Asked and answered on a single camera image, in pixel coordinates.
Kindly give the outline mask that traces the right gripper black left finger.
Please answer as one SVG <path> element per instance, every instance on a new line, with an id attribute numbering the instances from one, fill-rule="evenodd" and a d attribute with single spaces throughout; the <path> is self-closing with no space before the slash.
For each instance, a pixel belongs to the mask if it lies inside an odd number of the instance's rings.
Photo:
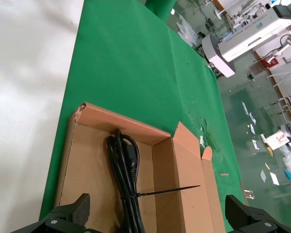
<path id="1" fill-rule="evenodd" d="M 72 204 L 54 207 L 42 220 L 16 230 L 16 233 L 96 233 L 86 228 L 90 215 L 90 195 L 83 193 Z"/>

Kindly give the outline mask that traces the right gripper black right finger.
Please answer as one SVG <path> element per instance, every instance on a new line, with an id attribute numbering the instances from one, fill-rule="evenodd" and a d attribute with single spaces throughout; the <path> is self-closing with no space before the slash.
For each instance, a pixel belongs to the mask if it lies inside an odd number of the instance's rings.
<path id="1" fill-rule="evenodd" d="M 266 211 L 244 205 L 234 195 L 225 199 L 225 216 L 233 233 L 291 233 Z"/>

